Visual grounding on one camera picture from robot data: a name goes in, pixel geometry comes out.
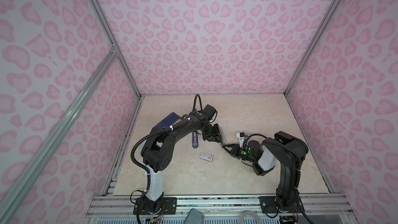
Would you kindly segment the red white staple box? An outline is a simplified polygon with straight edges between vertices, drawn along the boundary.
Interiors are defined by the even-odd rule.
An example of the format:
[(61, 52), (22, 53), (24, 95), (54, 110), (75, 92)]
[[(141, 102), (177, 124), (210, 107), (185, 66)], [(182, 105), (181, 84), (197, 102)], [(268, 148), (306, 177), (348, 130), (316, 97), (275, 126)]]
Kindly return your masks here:
[(201, 155), (200, 155), (200, 159), (208, 161), (208, 162), (212, 162), (214, 159), (214, 155), (211, 153), (202, 151)]

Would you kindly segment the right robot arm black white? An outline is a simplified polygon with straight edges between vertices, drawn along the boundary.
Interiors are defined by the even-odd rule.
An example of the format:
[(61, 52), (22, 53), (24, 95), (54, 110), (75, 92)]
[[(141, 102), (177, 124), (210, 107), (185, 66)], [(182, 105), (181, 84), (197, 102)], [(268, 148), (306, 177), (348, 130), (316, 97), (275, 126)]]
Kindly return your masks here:
[(280, 164), (280, 179), (276, 189), (275, 208), (287, 213), (298, 206), (302, 164), (309, 152), (307, 144), (286, 132), (273, 137), (255, 133), (237, 134), (238, 144), (222, 143), (222, 148), (233, 158), (251, 167), (258, 176), (264, 176)]

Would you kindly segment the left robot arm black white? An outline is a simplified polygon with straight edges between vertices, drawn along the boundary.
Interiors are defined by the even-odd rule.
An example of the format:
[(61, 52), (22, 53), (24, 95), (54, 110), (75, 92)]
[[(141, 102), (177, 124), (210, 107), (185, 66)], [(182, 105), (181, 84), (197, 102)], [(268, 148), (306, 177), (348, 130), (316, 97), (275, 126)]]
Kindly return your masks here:
[(145, 198), (156, 202), (163, 197), (163, 171), (172, 161), (175, 145), (182, 138), (192, 132), (200, 131), (204, 141), (221, 143), (223, 141), (221, 129), (214, 124), (217, 111), (197, 111), (184, 115), (183, 118), (167, 127), (152, 128), (150, 134), (144, 138), (141, 151), (142, 163), (135, 164), (146, 171), (147, 187)]

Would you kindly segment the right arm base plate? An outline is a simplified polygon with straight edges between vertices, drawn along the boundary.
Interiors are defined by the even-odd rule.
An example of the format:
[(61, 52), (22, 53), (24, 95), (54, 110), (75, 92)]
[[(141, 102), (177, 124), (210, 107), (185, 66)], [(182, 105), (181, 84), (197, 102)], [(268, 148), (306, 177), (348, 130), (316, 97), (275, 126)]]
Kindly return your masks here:
[(295, 196), (286, 199), (282, 196), (262, 196), (259, 197), (259, 201), (263, 214), (277, 215), (296, 212), (302, 214), (305, 211), (304, 204)]

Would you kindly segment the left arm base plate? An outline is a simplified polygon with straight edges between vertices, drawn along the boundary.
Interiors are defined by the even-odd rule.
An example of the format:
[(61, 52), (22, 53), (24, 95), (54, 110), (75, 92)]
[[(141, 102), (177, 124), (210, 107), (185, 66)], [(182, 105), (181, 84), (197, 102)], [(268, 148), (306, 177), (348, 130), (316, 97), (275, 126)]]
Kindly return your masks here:
[(161, 196), (156, 201), (151, 201), (147, 197), (138, 200), (134, 206), (134, 215), (174, 215), (176, 214), (177, 198)]

